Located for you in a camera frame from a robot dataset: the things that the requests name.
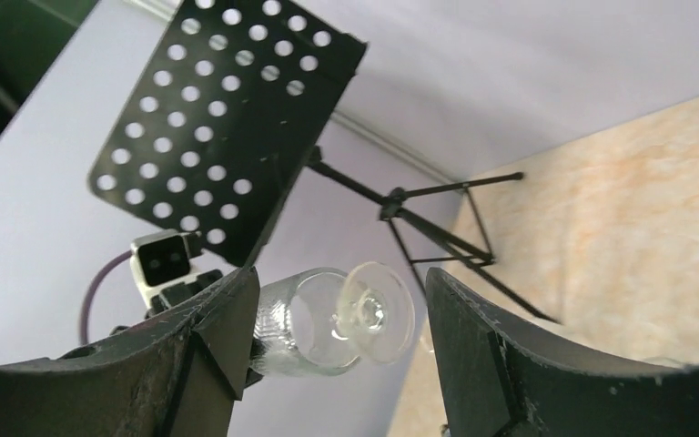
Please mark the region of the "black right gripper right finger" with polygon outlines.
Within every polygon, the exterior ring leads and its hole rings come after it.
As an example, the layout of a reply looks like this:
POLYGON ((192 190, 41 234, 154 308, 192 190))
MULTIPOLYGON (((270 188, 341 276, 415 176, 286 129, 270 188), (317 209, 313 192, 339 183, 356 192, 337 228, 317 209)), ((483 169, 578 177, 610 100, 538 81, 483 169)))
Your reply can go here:
POLYGON ((634 361, 567 340, 426 279, 431 337, 454 436, 699 436, 699 365, 634 361))

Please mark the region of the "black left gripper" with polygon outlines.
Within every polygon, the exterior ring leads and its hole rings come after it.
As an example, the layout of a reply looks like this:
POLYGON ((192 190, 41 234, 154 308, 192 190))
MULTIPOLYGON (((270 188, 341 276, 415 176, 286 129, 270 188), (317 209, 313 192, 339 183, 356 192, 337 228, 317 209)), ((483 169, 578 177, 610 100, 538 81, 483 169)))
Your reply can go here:
POLYGON ((220 270, 214 269, 200 273, 189 281, 180 280, 172 285, 157 287, 155 291, 147 293, 147 312, 145 319, 153 318, 162 312, 190 300, 223 277, 224 274, 220 270))

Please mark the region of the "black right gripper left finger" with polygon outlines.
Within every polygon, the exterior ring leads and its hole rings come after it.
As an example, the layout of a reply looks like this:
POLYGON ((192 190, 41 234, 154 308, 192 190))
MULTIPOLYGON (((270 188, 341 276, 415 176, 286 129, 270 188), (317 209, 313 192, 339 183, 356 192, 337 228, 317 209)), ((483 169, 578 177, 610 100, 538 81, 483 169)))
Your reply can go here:
POLYGON ((237 269, 57 359, 0 366, 0 436, 224 436, 249 386, 260 285, 237 269))

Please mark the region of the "etched wine glass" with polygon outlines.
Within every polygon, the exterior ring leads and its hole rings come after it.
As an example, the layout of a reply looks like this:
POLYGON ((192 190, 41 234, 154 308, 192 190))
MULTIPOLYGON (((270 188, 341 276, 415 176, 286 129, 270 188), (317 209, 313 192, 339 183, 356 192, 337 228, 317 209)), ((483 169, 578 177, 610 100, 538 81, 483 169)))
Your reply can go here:
POLYGON ((389 266, 315 268, 262 288, 250 367, 264 376, 338 376, 390 364, 412 342, 415 307, 389 266))

